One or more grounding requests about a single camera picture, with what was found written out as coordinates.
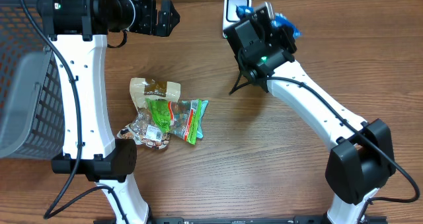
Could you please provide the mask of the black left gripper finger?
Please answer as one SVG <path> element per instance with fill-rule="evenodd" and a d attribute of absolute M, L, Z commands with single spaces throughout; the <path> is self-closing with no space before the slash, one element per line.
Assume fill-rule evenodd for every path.
<path fill-rule="evenodd" d="M 171 0 L 161 0 L 159 11 L 159 23 L 179 23 L 180 15 L 176 11 Z"/>
<path fill-rule="evenodd" d="M 171 32 L 173 31 L 173 28 L 178 24 L 178 21 L 172 21 L 167 23 L 161 23 L 158 24 L 156 27 L 156 36 L 160 37 L 168 37 L 170 36 Z"/>

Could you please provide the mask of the blue snack packet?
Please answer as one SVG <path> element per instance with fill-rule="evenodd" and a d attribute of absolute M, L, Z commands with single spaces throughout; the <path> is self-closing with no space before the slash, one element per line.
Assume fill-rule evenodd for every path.
<path fill-rule="evenodd" d="M 248 6 L 237 6 L 236 8 L 236 14 L 240 19 L 243 19 L 249 15 L 252 15 L 254 13 L 254 9 L 252 7 Z M 274 20 L 271 22 L 272 26 L 274 28 L 281 28 L 283 26 L 287 26 L 293 30 L 292 36 L 294 39 L 301 36 L 301 32 L 299 29 L 296 28 L 296 26 L 291 23 L 287 17 L 285 17 L 281 13 L 276 13 Z"/>

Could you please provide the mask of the teal snack packet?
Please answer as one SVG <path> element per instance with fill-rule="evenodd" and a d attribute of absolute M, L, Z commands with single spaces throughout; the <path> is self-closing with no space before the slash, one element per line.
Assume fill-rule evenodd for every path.
<path fill-rule="evenodd" d="M 204 133 L 203 133 L 203 129 L 202 129 L 202 120 L 204 119 L 204 115 L 206 113 L 206 109 L 208 107 L 208 104 L 209 104 L 208 100 L 202 101 L 202 106 L 201 106 L 201 110 L 200 110 L 200 118 L 198 120 L 198 129 L 197 129 L 197 133 L 196 133 L 196 137 L 198 139 L 202 139 L 204 137 Z"/>

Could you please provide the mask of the green candy packet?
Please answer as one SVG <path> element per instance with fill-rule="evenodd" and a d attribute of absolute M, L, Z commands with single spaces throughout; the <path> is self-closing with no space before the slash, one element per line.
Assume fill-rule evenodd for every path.
<path fill-rule="evenodd" d="M 147 98 L 146 103 L 155 125 L 163 133 L 171 133 L 191 145 L 196 144 L 202 108 L 201 100 L 171 102 Z"/>

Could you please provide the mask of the beige nut snack bag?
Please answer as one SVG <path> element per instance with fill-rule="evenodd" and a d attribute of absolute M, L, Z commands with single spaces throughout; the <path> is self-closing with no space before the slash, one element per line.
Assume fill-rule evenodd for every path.
<path fill-rule="evenodd" d="M 136 145 L 151 149 L 166 149 L 170 133 L 163 133 L 153 121 L 148 109 L 147 99 L 177 102 L 180 98 L 181 85 L 170 81 L 134 77 L 130 80 L 130 96 L 137 110 L 135 119 L 121 129 L 117 138 L 131 139 Z"/>

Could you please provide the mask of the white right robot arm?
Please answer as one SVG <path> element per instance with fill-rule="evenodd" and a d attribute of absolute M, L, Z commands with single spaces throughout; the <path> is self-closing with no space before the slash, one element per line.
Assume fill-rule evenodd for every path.
<path fill-rule="evenodd" d="M 269 4 L 236 6 L 223 28 L 240 77 L 290 106 L 322 139 L 329 158 L 325 178 L 334 192 L 320 223 L 385 223 L 365 214 L 376 193 L 395 174 L 391 131 L 380 119 L 367 122 L 333 99 L 294 58 L 299 31 Z"/>

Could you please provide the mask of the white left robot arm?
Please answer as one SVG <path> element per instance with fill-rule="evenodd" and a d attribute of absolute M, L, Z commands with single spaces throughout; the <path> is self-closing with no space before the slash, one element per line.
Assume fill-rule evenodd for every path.
<path fill-rule="evenodd" d="M 65 119 L 52 170 L 83 174 L 106 195 L 116 223 L 152 223 L 137 187 L 135 143 L 112 134 L 104 81 L 109 32 L 167 37 L 180 16 L 171 0 L 38 0 L 42 37 L 54 52 Z"/>

